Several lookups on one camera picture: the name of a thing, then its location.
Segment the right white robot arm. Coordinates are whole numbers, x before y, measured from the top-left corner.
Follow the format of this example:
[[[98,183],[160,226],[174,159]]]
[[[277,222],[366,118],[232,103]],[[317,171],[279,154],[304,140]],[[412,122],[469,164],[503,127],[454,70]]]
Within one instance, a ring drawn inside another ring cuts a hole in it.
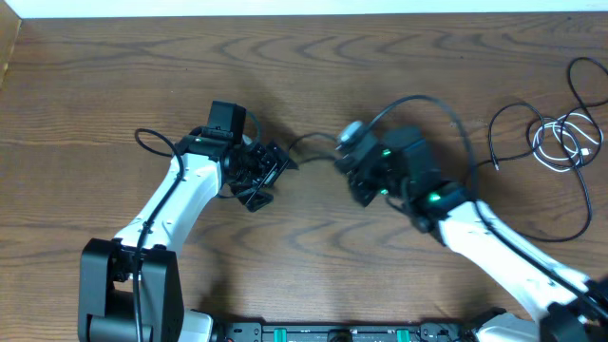
[[[415,127],[376,137],[360,122],[337,137],[336,169],[353,198],[401,201],[398,211],[422,233],[492,277],[528,312],[520,319],[493,310],[467,327],[470,341],[604,341],[607,282],[556,261],[501,221],[461,183],[443,177]]]

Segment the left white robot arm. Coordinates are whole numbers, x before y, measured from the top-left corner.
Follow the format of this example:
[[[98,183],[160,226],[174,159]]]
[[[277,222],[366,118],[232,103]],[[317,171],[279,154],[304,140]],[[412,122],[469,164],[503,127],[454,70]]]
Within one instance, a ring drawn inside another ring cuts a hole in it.
[[[184,305],[178,258],[203,208],[228,186],[255,212],[296,163],[275,142],[244,136],[255,116],[214,101],[208,121],[168,144],[161,184],[112,239],[91,239],[81,254],[77,334],[82,341],[218,341],[221,326]]]

